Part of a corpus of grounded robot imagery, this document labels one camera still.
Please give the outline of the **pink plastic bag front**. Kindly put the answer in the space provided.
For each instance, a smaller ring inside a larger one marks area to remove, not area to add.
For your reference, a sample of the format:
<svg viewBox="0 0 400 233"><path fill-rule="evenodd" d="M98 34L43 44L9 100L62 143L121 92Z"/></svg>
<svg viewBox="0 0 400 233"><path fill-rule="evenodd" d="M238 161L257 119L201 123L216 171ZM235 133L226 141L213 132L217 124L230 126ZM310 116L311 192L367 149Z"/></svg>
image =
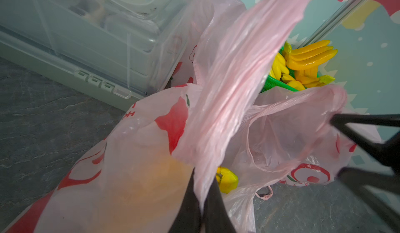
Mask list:
<svg viewBox="0 0 400 233"><path fill-rule="evenodd" d="M342 87L261 88L310 0L261 0L227 30L204 85L186 83L137 101L8 233L166 233L192 171L204 203L217 168L239 178L221 192L238 233L255 231L253 199L323 142L347 101Z"/></svg>

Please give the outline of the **yellow banana bunch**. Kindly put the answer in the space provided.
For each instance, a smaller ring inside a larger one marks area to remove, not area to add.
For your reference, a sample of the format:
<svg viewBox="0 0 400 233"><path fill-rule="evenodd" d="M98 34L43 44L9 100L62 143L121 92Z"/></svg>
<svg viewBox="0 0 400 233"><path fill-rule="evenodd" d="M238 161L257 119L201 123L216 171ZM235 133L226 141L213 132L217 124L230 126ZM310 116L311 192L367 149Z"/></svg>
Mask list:
<svg viewBox="0 0 400 233"><path fill-rule="evenodd" d="M216 172L216 180L222 193L228 194L236 189L239 184L239 178L235 173L225 167L218 167Z"/></svg>

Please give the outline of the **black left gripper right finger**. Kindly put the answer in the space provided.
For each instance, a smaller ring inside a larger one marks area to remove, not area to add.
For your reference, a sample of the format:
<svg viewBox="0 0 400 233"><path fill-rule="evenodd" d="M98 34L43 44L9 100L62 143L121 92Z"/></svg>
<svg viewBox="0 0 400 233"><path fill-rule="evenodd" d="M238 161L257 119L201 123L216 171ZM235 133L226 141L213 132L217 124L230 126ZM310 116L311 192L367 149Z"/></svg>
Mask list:
<svg viewBox="0 0 400 233"><path fill-rule="evenodd" d="M205 233L236 233L216 179L213 180L204 203L203 223Z"/></svg>

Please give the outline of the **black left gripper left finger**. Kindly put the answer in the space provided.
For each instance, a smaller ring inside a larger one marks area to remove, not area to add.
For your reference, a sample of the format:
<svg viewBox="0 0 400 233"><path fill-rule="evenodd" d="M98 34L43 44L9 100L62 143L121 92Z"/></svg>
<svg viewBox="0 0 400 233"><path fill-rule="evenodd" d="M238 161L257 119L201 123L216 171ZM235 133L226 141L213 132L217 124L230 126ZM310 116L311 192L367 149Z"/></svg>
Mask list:
<svg viewBox="0 0 400 233"><path fill-rule="evenodd" d="M192 171L179 212L169 233L199 233L202 216L199 201L194 194L194 170Z"/></svg>

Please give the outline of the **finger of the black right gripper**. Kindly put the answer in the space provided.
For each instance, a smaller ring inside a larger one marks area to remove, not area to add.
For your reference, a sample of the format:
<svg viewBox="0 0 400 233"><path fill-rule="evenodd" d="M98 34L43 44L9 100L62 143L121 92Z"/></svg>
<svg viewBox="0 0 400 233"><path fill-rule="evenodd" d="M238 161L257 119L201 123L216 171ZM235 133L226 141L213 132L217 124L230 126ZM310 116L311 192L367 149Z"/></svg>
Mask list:
<svg viewBox="0 0 400 233"><path fill-rule="evenodd" d="M400 134L397 133L385 143L375 143L361 135L348 124L379 125L386 127L400 127L400 116L390 115L356 115L335 114L330 124L354 141L358 146L374 157L378 162L387 167L400 166Z"/></svg>
<svg viewBox="0 0 400 233"><path fill-rule="evenodd" d="M397 173L389 176L344 167L338 172L337 179L363 200L394 232L400 230L400 214L368 190L372 187L399 195L400 176Z"/></svg>

